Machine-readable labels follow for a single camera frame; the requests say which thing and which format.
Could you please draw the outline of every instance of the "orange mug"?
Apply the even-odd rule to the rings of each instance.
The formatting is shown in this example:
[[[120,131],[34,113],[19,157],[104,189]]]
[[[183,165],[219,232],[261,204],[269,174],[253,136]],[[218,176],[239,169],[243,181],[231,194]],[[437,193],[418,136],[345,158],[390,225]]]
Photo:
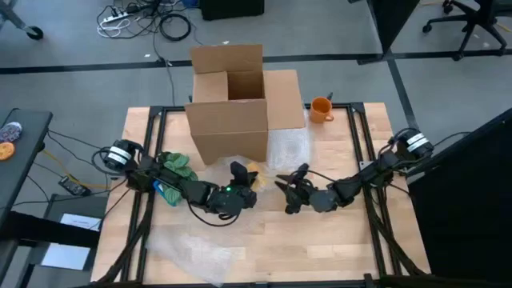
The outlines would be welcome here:
[[[314,123],[331,122],[334,116],[331,111],[333,104],[325,97],[316,97],[313,99],[310,108],[310,120]]]

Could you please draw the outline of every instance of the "sticker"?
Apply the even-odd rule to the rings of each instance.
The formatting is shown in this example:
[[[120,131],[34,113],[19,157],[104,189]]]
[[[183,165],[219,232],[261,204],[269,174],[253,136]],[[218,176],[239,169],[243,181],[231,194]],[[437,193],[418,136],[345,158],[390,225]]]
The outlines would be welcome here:
[[[112,147],[110,148],[110,151],[111,151],[111,152],[114,152],[114,153],[116,153],[116,154],[119,154],[119,155],[121,155],[121,156],[123,156],[123,157],[124,157],[124,158],[126,158],[127,160],[130,160],[130,159],[131,159],[131,155],[130,155],[130,154],[128,154],[128,152],[124,151],[123,149],[119,149],[119,148],[117,148],[117,147],[112,146]]]
[[[121,163],[123,165],[126,164],[126,159],[124,159],[123,157],[121,157],[119,155],[116,155],[114,153],[109,153],[108,158],[113,159],[113,160],[115,160],[115,161],[117,161],[117,162],[119,162],[119,163]]]
[[[421,139],[421,138],[424,138],[425,136],[423,136],[423,133],[420,133],[420,134],[416,134],[415,136],[413,136],[411,139],[407,140],[407,144],[411,145],[412,143],[416,142],[417,140]]]
[[[425,144],[425,143],[428,143],[428,141],[429,141],[429,140],[428,140],[427,138],[423,138],[422,140],[416,141],[416,143],[415,143],[415,144],[413,144],[413,145],[411,145],[411,146],[407,147],[407,150],[408,150],[409,152],[412,152],[412,151],[414,151],[416,148],[420,147],[421,145],[423,145],[423,144]]]

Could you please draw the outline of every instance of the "office chair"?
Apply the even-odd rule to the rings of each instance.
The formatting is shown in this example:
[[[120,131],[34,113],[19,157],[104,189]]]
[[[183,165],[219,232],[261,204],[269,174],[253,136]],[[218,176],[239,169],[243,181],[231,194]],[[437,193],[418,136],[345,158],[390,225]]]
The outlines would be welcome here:
[[[476,25],[480,25],[483,29],[493,35],[496,40],[502,44],[502,47],[498,51],[498,56],[504,55],[506,52],[506,41],[500,35],[500,33],[494,28],[496,24],[497,16],[512,16],[512,0],[475,0],[480,5],[480,9],[474,10],[468,6],[453,0],[445,0],[443,5],[444,12],[449,14],[453,7],[456,6],[462,12],[463,15],[447,16],[442,18],[435,18],[429,20],[423,27],[423,33],[429,33],[432,30],[431,23],[435,22],[454,22],[454,21],[465,21],[466,26],[462,28],[462,32],[466,32],[466,36],[462,41],[461,47],[458,52],[452,57],[453,60],[459,61],[464,58],[464,48],[473,33],[473,29]]]

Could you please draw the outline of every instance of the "cardboard box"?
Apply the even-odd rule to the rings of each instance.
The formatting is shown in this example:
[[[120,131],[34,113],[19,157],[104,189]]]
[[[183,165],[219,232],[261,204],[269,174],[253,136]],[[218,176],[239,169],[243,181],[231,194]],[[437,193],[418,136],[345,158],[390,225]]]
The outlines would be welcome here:
[[[263,71],[263,47],[190,50],[194,101],[185,105],[190,133],[205,164],[241,155],[266,160],[269,130],[303,128],[295,70]]]

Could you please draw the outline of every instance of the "orange handle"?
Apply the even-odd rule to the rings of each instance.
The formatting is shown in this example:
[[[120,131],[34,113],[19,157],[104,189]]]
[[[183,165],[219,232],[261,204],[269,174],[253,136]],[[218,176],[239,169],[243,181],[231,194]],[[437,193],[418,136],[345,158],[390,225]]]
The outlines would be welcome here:
[[[332,115],[332,113],[329,113],[329,115],[327,115],[326,117],[326,122],[331,122],[334,120],[334,116]]]

